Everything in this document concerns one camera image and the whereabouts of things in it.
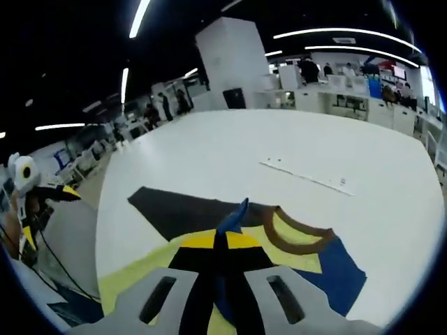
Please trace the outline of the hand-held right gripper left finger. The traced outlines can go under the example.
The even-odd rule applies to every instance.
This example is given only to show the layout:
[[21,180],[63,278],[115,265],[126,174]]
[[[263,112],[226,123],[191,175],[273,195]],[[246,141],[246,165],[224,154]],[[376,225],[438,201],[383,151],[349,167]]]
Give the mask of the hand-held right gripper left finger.
[[103,319],[69,334],[178,334],[194,276],[170,269],[180,248],[212,249],[213,232],[176,237],[99,281]]

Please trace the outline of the person's left hand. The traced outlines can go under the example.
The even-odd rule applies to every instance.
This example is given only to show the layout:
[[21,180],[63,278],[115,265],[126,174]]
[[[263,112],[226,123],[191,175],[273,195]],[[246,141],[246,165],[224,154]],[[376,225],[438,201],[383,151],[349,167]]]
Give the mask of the person's left hand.
[[8,213],[6,214],[6,250],[12,259],[18,260],[20,258],[20,236],[22,228],[17,217],[17,205],[12,204]]

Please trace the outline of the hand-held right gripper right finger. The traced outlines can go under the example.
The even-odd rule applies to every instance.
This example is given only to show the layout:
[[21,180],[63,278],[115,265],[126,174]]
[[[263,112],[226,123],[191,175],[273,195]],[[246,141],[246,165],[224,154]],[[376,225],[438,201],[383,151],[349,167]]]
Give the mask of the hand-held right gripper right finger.
[[334,311],[323,290],[239,232],[226,233],[226,321],[238,334],[381,333]]

